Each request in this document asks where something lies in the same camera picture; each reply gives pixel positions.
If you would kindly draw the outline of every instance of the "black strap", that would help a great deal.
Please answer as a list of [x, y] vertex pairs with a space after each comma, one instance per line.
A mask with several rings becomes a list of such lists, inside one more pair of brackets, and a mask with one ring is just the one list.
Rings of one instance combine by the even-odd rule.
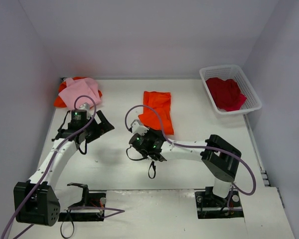
[[[150, 168], [153, 168], [153, 171], [154, 171], [153, 177], [150, 176]], [[154, 161], [152, 161], [150, 163], [149, 170], [148, 170], [148, 176], [149, 176], [150, 179], [153, 179], [156, 176], [156, 166], [155, 166], [155, 162]]]
[[71, 224], [72, 224], [72, 227], [73, 227], [73, 231], [72, 231], [72, 234], [69, 236], [69, 237], [66, 237], [65, 235], [63, 235], [63, 232], [62, 232], [62, 226], [63, 226], [63, 223], [64, 223], [64, 221], [62, 222], [62, 224], [61, 224], [61, 227], [60, 227], [60, 232], [61, 232], [61, 236], [64, 238], [64, 239], [69, 239], [69, 238], [71, 238], [72, 236], [73, 236], [73, 234], [74, 234], [74, 223], [73, 223], [73, 219], [72, 219], [72, 217], [71, 217], [71, 210], [66, 210], [66, 212], [67, 212], [67, 214], [66, 214], [66, 217], [65, 217], [65, 221], [66, 221], [66, 219], [68, 218], [68, 217], [70, 217], [70, 222], [71, 222]]
[[67, 118], [67, 116], [68, 116], [68, 114], [69, 114], [70, 112], [71, 112], [71, 111], [67, 111], [67, 112], [66, 112], [66, 115], [65, 115], [65, 117], [64, 117], [63, 123], [61, 124], [60, 128], [58, 129], [58, 132], [61, 131], [62, 127], [63, 127], [64, 124], [65, 124], [66, 118]]
[[129, 148], [127, 148], [126, 149], [126, 155], [127, 155], [127, 157], [130, 159], [130, 160], [133, 160], [133, 161], [141, 161], [141, 160], [144, 160], [144, 159], [146, 159], [146, 158], [138, 158], [138, 159], [134, 159], [134, 158], [130, 158], [129, 157], [129, 149], [131, 148], [132, 146], [130, 146]]
[[83, 155], [85, 155], [87, 152], [88, 152], [88, 143], [87, 143], [87, 141], [85, 141], [85, 152], [83, 152], [82, 150], [81, 150], [81, 148], [79, 147], [79, 151], [80, 151], [80, 153], [82, 153]]

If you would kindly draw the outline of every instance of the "white table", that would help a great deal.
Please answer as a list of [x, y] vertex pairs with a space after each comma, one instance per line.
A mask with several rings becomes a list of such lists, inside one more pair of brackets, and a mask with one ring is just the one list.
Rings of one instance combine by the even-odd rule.
[[[90, 190], [108, 190], [107, 206], [126, 212], [104, 222], [78, 223], [73, 238], [293, 238], [276, 188], [265, 188], [243, 116], [219, 117], [211, 107], [201, 80], [99, 80], [99, 109], [115, 127], [88, 145], [87, 155], [77, 152], [64, 168], [56, 188], [69, 182], [88, 184]], [[198, 141], [218, 134], [242, 152], [252, 168], [256, 193], [241, 195], [245, 218], [197, 219], [194, 190], [213, 186], [214, 178], [204, 163], [178, 160], [158, 162], [155, 179], [149, 179], [149, 162], [128, 160], [125, 150], [132, 134], [125, 129], [128, 109], [143, 102], [143, 91], [171, 92], [174, 139]], [[129, 123], [143, 109], [135, 109]], [[41, 155], [52, 147], [66, 109], [56, 109]], [[252, 180], [240, 164], [237, 184], [250, 191]], [[14, 222], [10, 238], [26, 225]], [[34, 226], [23, 238], [62, 238], [60, 223]]]

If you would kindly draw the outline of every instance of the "white wall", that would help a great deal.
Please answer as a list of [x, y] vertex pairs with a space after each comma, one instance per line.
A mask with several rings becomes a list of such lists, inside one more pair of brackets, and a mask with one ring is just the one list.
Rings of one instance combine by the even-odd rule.
[[244, 66], [263, 108], [249, 115], [299, 239], [299, 0], [280, 0]]
[[244, 65], [278, 0], [20, 0], [62, 76]]
[[13, 188], [33, 173], [59, 84], [43, 44], [15, 0], [0, 0], [0, 234]]

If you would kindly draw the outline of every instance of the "red cloth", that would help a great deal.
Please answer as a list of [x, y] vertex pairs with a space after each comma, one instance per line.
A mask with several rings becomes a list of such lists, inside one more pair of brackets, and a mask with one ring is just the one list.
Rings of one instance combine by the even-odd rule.
[[233, 79], [223, 81], [217, 77], [206, 81], [216, 106], [226, 111], [237, 111], [246, 101], [238, 84]]
[[[80, 80], [80, 79], [84, 79], [86, 77], [74, 77], [73, 79], [76, 80]], [[66, 88], [66, 82], [62, 82], [61, 85], [59, 86], [59, 93], [61, 91], [63, 91]], [[100, 97], [102, 97], [102, 92], [99, 90], [99, 95]], [[64, 103], [64, 101], [61, 99], [61, 97], [57, 96], [57, 98], [55, 99], [53, 105], [55, 107], [60, 107], [60, 108], [65, 108], [66, 104]]]
[[[147, 92], [144, 91], [143, 104], [157, 111], [163, 122], [164, 132], [169, 135], [174, 134], [173, 125], [170, 118], [170, 92]], [[150, 109], [144, 107], [143, 114], [139, 115], [140, 121], [153, 129], [161, 130], [157, 115]]]

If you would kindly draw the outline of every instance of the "black bracket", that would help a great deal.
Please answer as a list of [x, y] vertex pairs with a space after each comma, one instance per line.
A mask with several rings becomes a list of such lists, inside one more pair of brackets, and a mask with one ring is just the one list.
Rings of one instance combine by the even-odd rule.
[[[212, 134], [205, 142], [207, 146], [221, 148], [241, 157], [241, 152], [238, 149], [218, 135]], [[228, 154], [220, 153], [218, 156], [216, 153], [215, 150], [206, 149], [200, 154], [201, 160], [216, 178], [225, 182], [234, 182], [239, 161]]]
[[[18, 182], [13, 190], [14, 208], [17, 209], [35, 184]], [[60, 204], [53, 189], [43, 182], [16, 215], [17, 222], [53, 226], [60, 214]]]
[[88, 185], [82, 183], [69, 183], [67, 186], [77, 186], [79, 188], [83, 188], [82, 200], [76, 205], [86, 205], [89, 200], [89, 188]]

